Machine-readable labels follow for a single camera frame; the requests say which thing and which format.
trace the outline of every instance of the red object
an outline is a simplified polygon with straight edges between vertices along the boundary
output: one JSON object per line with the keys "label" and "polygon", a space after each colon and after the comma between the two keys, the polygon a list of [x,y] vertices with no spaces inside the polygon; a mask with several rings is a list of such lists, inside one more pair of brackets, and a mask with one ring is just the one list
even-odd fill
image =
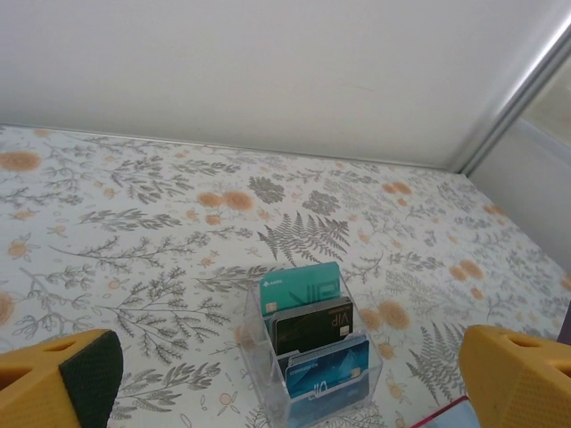
{"label": "red object", "polygon": [[453,408],[454,406],[457,406],[458,404],[460,404],[462,401],[469,401],[468,396],[463,396],[460,397],[459,399],[455,399],[452,403],[450,403],[448,406],[441,408],[440,410],[438,410],[436,413],[433,413],[432,415],[430,415],[429,417],[423,419],[422,421],[420,421],[418,424],[414,424],[412,425],[410,428],[420,428],[421,426],[428,424],[430,421],[433,421],[434,419],[436,419],[436,417],[438,417],[439,415],[441,415],[442,413],[450,410],[451,408]]}

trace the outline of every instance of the metal frame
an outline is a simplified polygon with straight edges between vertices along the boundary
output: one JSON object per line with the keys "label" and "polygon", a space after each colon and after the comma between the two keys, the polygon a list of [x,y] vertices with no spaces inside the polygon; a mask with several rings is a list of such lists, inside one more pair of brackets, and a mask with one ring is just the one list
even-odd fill
{"label": "metal frame", "polygon": [[449,171],[469,176],[498,143],[508,128],[521,116],[525,107],[539,94],[551,77],[571,55],[571,13],[525,71],[523,78],[507,97],[498,114],[489,118],[465,144]]}

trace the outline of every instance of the clear acrylic card holder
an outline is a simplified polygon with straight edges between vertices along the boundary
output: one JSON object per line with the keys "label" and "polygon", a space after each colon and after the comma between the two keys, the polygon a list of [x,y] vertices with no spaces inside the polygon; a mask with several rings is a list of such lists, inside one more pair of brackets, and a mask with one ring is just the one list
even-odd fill
{"label": "clear acrylic card holder", "polygon": [[[341,280],[341,296],[349,297],[353,305],[351,337],[364,335],[368,340],[368,370],[355,379],[334,388],[327,389],[321,384],[316,384],[313,393],[309,392],[291,399],[268,329],[261,315],[259,286],[250,287],[248,290],[240,349],[258,400],[274,428],[313,426],[333,416],[351,413],[371,403],[383,362],[343,279]],[[311,352],[313,350],[299,354],[300,359]]]}

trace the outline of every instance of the black rubber pad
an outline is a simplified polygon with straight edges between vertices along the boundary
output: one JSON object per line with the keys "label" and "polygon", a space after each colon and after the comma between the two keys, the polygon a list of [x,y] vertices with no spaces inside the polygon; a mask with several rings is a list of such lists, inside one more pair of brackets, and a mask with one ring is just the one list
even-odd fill
{"label": "black rubber pad", "polygon": [[117,334],[103,333],[60,364],[60,374],[81,428],[105,428],[123,376]]}

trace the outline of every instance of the leaf pattern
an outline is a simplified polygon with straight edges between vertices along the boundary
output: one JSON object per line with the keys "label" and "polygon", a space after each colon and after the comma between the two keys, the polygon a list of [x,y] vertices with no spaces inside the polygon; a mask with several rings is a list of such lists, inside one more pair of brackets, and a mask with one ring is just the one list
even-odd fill
{"label": "leaf pattern", "polygon": [[569,307],[570,276],[460,175],[15,127],[0,167],[0,352],[115,330],[109,428],[269,427],[240,322],[277,269],[338,261],[384,361],[336,428],[414,425],[464,392],[465,328],[554,338]]}

